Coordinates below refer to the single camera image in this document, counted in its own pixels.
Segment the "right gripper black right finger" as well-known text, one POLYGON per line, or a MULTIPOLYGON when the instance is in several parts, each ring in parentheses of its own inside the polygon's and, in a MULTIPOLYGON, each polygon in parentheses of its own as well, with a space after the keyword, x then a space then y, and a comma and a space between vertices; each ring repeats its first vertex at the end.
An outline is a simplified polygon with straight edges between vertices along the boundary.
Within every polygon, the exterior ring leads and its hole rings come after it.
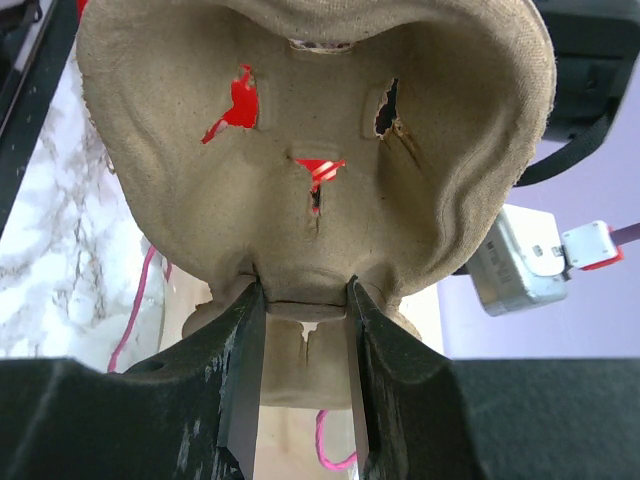
POLYGON ((451 360, 346 288, 364 479, 635 479, 635 359, 451 360))

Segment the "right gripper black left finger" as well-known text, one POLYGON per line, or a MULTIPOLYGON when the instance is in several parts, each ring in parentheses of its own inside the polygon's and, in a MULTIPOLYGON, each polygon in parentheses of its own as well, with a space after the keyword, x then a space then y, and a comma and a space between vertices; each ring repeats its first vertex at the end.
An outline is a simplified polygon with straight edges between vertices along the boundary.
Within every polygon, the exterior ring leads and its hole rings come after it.
POLYGON ((123 373, 70 358, 1 364, 5 479, 249 479, 265 300, 249 284, 218 318, 123 373))

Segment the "pink and cream paper bag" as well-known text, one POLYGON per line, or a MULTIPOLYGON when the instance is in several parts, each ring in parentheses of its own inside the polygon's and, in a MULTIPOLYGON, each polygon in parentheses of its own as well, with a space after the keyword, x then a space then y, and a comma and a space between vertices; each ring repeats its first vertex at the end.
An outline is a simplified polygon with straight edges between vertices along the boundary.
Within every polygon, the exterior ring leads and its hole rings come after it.
MULTIPOLYGON (((449 466, 436 407, 444 358, 385 317, 363 286, 347 288, 356 453, 365 479, 437 479, 449 466)), ((249 286, 219 318, 123 374, 111 374, 111 479, 249 479, 258 437, 266 307, 249 286)))

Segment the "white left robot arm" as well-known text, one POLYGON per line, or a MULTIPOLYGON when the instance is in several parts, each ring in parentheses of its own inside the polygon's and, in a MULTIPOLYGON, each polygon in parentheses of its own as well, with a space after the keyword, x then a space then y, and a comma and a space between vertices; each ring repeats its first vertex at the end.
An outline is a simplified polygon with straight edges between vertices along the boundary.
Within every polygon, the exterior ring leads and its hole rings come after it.
POLYGON ((557 87, 545 140, 564 145, 528 166, 516 185, 556 177, 601 147, 639 58, 639 3, 537 1, 549 31, 557 87))

